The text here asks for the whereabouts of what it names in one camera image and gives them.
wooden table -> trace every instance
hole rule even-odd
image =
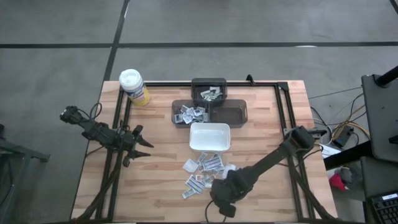
[[[288,83],[297,125],[313,128],[304,82]],[[104,83],[99,100],[103,110],[97,121],[111,126],[118,90],[119,82]],[[196,160],[199,153],[189,148],[189,129],[177,129],[171,122],[173,100],[189,100],[190,88],[150,87],[149,93],[151,101],[148,105],[131,109],[129,125],[132,128],[137,124],[143,125],[142,136],[155,148],[138,146],[138,151],[151,153],[152,156],[138,158],[128,168],[122,167],[114,221],[204,222],[205,207],[211,200],[209,189],[200,195],[185,200],[182,198],[182,193],[188,189],[185,181],[190,176],[182,166],[187,159]],[[271,87],[228,87],[228,99],[246,100],[249,120],[242,128],[231,129],[231,148],[222,155],[222,159],[224,163],[238,167],[250,166],[282,142],[275,90]],[[289,126],[284,100],[283,104]],[[98,146],[97,142],[91,142],[88,152]],[[106,150],[101,150],[86,158],[72,217],[79,216],[99,191],[105,157]],[[312,192],[328,212],[336,217],[320,152],[308,157],[305,165]],[[302,192],[300,198],[306,214]],[[253,190],[236,203],[236,207],[236,216],[227,218],[226,222],[296,221],[288,168],[274,166],[261,175]],[[208,218],[211,222],[223,219],[214,204],[208,209]]]

cable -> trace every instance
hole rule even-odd
[[[337,93],[342,93],[342,92],[345,92],[345,91],[357,90],[359,88],[362,88],[362,87],[360,86],[360,87],[356,87],[356,88],[350,88],[350,89],[347,89],[347,90],[337,91],[337,92],[334,92],[334,93],[328,93],[328,94],[324,94],[324,95],[313,96],[313,97],[309,97],[308,99],[311,100],[311,99],[318,98],[318,97],[330,96],[330,95],[337,94]]]
[[[86,111],[83,111],[82,109],[77,109],[77,111],[80,111],[80,112],[82,112],[83,114],[85,114],[86,116],[87,116],[87,118],[89,119],[90,118],[90,116],[88,115],[88,113],[86,113]]]
[[[355,122],[352,122],[352,121],[346,121],[346,122],[342,123],[341,126],[337,126],[337,127],[333,130],[333,134],[332,134],[333,138],[335,138],[336,133],[337,133],[337,131],[338,131],[338,128],[341,128],[342,126],[345,126],[345,125],[347,125],[347,124],[359,128],[359,129],[366,135],[366,137],[368,137],[368,139],[370,140],[370,134],[366,131],[366,129],[364,129],[362,126],[360,126],[359,124],[357,124],[357,123],[355,123]]]
[[[356,121],[358,118],[360,118],[360,117],[364,116],[365,114],[366,114],[366,111],[365,111],[363,114],[359,115],[357,118],[355,118],[355,119],[352,119],[352,120],[351,120],[351,122],[352,122],[352,121]]]
[[[321,149],[318,149],[318,150],[315,150],[315,151],[313,151],[313,152],[310,152],[310,153],[306,154],[306,155],[303,157],[303,159],[301,160],[301,162],[303,162],[306,158],[308,158],[308,157],[311,156],[312,154],[314,154],[314,153],[316,153],[316,152],[322,152],[322,151],[323,151],[323,146],[322,146],[322,145],[316,144],[316,143],[315,143],[314,145],[319,146]],[[284,167],[289,167],[289,165],[283,164],[283,163],[280,163],[280,162],[277,163],[277,165],[284,166]]]
[[[13,178],[12,178],[12,169],[11,169],[10,158],[6,157],[6,159],[7,159],[7,163],[8,163],[8,170],[9,170],[9,177],[10,177],[10,187],[8,188],[6,196],[1,200],[0,208],[2,207],[3,203],[6,201],[8,195],[10,194],[11,189],[14,186],[14,183],[12,181]]]
[[[359,136],[358,136],[358,134],[356,134],[354,132],[353,132],[353,135],[356,136],[356,144],[355,144],[355,146],[357,146],[359,144]]]
[[[91,155],[92,153],[94,153],[94,152],[96,152],[96,151],[98,151],[98,150],[100,150],[100,149],[102,149],[102,148],[104,148],[104,146],[101,146],[101,147],[99,147],[99,148],[96,148],[96,149],[92,150],[91,152],[87,153],[87,154],[86,154],[86,158],[87,158],[89,155]]]
[[[335,118],[338,114],[340,114],[340,112],[342,112],[342,111],[344,110],[344,108],[346,108],[348,105],[354,103],[355,100],[357,100],[357,99],[359,98],[359,96],[361,96],[361,95],[363,95],[363,93],[360,94],[360,95],[358,95],[358,96],[357,96],[355,99],[353,99],[352,101],[348,102],[342,109],[340,109],[335,115],[333,115],[333,116],[331,117],[331,119],[329,120],[328,125],[332,125],[332,124],[330,124],[330,123],[331,123],[331,121],[333,121],[333,118]]]
[[[312,106],[311,106],[311,110],[314,110],[314,112],[318,115],[318,117],[319,117],[319,119],[320,119],[320,121],[323,123],[323,125],[325,125],[326,126],[326,128],[328,128],[329,129],[329,142],[328,142],[328,144],[325,144],[325,145],[329,145],[330,143],[331,143],[331,134],[332,134],[332,130],[331,130],[331,128],[329,127],[329,124],[326,124],[326,122],[325,122],[325,120],[323,120],[322,119],[322,117],[321,117],[321,115],[318,113],[318,111],[315,109],[315,108],[313,108]]]
[[[99,107],[99,112],[94,117],[92,117],[94,108],[98,109],[98,107]],[[101,103],[94,104],[93,107],[91,107],[91,110],[90,110],[90,120],[93,121],[95,118],[97,118],[100,115],[101,112],[102,112],[102,104]]]
[[[206,206],[206,208],[205,208],[205,218],[206,218],[206,222],[207,222],[207,223],[210,223],[210,222],[209,222],[209,219],[207,218],[207,208],[209,208],[209,206],[211,205],[211,203],[213,203],[213,200],[211,200],[211,201],[207,204],[207,206]]]

black stand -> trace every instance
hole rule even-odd
[[[323,161],[325,162],[326,170],[330,170],[350,162],[358,161],[363,156],[373,157],[370,141],[329,156],[323,159]]]
[[[4,126],[0,124],[0,134],[3,130]],[[17,174],[11,176],[11,186],[9,187],[8,193],[5,196],[6,198],[4,199],[4,202],[0,207],[0,223],[6,224],[10,221],[11,212],[15,207],[15,202],[19,193],[19,189],[21,187],[22,181],[24,180],[24,175],[26,173],[30,160],[38,159],[40,160],[40,162],[48,162],[50,159],[50,155],[28,149],[24,146],[18,146],[16,144],[6,141],[4,138],[0,138],[0,151],[6,151],[0,156],[0,164],[2,165],[10,162],[9,160],[11,157],[15,157],[16,159],[21,160],[21,166]]]
[[[384,75],[362,76],[371,140],[324,159],[326,169],[358,161],[361,156],[398,162],[398,66]]]

white square bowl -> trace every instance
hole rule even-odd
[[[189,146],[201,152],[225,152],[231,146],[231,130],[223,123],[193,123]]]

concrete floor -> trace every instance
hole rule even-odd
[[[0,1],[0,44],[112,43],[123,0]],[[131,0],[121,42],[398,41],[388,0]],[[69,219],[87,146],[59,120],[67,105],[98,101],[110,49],[0,49],[0,123],[6,137],[50,153],[30,166],[17,222]],[[360,86],[361,75],[397,65],[398,47],[119,49],[110,80],[138,69],[145,80],[225,77],[304,80],[309,96]],[[310,100],[326,121],[361,90]],[[344,120],[349,108],[331,122]],[[366,118],[358,120],[367,127]],[[361,141],[365,137],[358,132]],[[361,204],[335,194],[339,217],[363,221]]]

